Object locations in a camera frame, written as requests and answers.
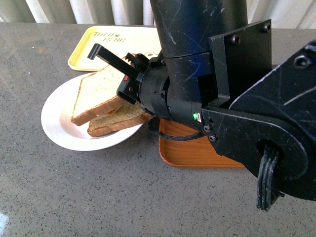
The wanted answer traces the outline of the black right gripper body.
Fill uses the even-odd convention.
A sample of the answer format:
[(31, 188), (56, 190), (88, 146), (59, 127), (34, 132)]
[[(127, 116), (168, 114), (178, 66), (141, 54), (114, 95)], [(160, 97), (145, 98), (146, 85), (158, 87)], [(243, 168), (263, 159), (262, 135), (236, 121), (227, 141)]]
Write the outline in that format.
[[(151, 68), (165, 66), (165, 58), (162, 52), (158, 54), (157, 57), (152, 57), (149, 59), (149, 65), (146, 71)], [(139, 86), (141, 82), (131, 79), (129, 76), (125, 75), (120, 86), (118, 87), (117, 94), (118, 97), (124, 99), (130, 104), (135, 104), (140, 102), (139, 98)]]

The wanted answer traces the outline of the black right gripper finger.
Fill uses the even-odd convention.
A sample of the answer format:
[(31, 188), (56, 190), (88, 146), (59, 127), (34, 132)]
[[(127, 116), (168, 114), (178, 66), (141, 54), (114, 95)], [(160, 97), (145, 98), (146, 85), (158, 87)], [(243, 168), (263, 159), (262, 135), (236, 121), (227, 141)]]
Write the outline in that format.
[(91, 51), (88, 54), (88, 59), (94, 60), (96, 57), (100, 58), (101, 60), (107, 62), (111, 66), (113, 66), (118, 71), (122, 72), (124, 75), (129, 76), (133, 80), (137, 80), (139, 82), (142, 81), (144, 77), (143, 72), (129, 72), (128, 71), (128, 64), (124, 62), (123, 59), (119, 58), (108, 49), (104, 48), (102, 45), (95, 43), (92, 47)]
[(128, 71), (129, 72), (145, 72), (148, 68), (149, 65), (149, 59), (141, 54), (131, 54), (127, 53), (127, 55), (124, 57), (124, 62), (127, 63), (128, 66)]

